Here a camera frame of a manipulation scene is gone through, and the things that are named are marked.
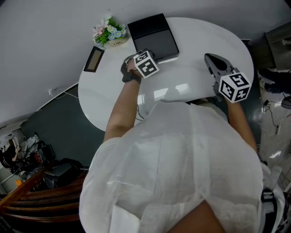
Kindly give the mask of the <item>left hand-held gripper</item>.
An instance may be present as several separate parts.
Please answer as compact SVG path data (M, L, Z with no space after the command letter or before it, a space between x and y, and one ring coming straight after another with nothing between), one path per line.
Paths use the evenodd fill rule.
M137 52L136 55L133 57L133 60L136 69L145 79L160 70L154 60L153 53L148 49Z

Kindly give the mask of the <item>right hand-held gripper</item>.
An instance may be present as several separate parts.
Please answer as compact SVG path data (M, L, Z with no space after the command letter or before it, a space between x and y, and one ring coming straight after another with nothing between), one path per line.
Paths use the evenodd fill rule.
M236 103L248 97L251 82L243 72L216 54L206 53L204 61L210 74L215 77L213 89L219 101L225 99L230 103Z

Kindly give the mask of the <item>person's left forearm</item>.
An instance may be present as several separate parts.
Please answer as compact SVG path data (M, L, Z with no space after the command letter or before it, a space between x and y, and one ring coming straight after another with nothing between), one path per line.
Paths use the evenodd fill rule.
M104 141L122 137L135 123L140 83L132 80L124 84L108 120Z

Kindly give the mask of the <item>person's right forearm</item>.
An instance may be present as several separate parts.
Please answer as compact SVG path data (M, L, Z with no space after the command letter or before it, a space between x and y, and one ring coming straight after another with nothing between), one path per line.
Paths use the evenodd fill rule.
M226 99L229 124L240 134L242 139L257 152L256 141L247 118L239 102L231 103Z

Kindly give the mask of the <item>person's left hand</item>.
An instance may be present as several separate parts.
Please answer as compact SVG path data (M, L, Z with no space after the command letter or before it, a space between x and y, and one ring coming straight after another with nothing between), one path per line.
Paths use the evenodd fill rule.
M134 63L134 59L131 58L127 61L127 68L126 68L126 72L132 72L136 75L140 75L139 71L137 70L136 66L135 66L135 63Z

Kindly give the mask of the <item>flower pot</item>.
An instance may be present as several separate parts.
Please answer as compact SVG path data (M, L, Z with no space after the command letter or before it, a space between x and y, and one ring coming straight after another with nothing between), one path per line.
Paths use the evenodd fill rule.
M92 28L92 40L101 49L122 45L128 40L126 25L120 24L112 16L108 16Z

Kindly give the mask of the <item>grey shelf unit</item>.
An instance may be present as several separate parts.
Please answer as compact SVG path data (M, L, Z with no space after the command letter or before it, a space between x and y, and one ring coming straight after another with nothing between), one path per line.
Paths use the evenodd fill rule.
M291 21L265 33L277 70L291 70Z

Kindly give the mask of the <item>black bag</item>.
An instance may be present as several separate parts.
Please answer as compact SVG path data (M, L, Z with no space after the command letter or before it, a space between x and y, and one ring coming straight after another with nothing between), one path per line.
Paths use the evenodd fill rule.
M43 173L43 180L49 189L70 185L84 171L76 160L64 158L57 165Z

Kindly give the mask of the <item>wooden chair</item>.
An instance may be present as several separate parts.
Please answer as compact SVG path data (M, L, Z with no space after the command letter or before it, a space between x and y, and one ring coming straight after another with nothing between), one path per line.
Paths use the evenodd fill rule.
M80 194L88 170L84 168L70 185L49 189L43 180L43 173L58 163L49 164L3 197L0 200L0 214L22 223L80 223Z

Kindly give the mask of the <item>dark picture frame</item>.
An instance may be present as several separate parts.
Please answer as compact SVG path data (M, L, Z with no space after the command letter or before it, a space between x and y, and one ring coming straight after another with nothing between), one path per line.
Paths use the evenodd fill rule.
M97 67L103 57L104 50L94 46L90 52L88 60L85 64L83 71L85 72L96 72Z

